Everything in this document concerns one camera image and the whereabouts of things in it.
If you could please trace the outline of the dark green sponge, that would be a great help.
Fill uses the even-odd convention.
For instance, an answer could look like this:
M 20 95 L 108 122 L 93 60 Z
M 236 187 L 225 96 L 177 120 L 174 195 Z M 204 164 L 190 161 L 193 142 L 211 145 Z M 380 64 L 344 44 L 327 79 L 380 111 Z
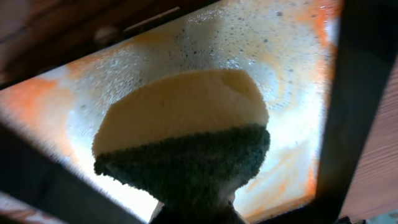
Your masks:
M 154 81 L 107 110 L 94 170 L 148 192 L 175 223 L 217 223 L 235 191 L 259 173 L 269 115 L 243 70 L 199 70 Z

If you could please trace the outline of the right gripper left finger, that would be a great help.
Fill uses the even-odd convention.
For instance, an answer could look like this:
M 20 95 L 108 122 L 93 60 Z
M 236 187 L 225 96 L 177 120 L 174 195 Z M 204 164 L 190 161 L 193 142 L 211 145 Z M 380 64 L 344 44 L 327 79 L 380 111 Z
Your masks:
M 158 202 L 152 212 L 149 224 L 174 224 L 176 221 L 177 217 L 174 212 L 162 202 Z

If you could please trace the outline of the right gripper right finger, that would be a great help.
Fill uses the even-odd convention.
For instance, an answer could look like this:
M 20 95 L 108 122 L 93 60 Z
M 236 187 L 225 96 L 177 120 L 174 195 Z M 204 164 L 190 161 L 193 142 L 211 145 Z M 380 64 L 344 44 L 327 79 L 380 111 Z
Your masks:
M 217 224 L 249 224 L 228 202 L 225 208 L 222 208 L 217 214 Z

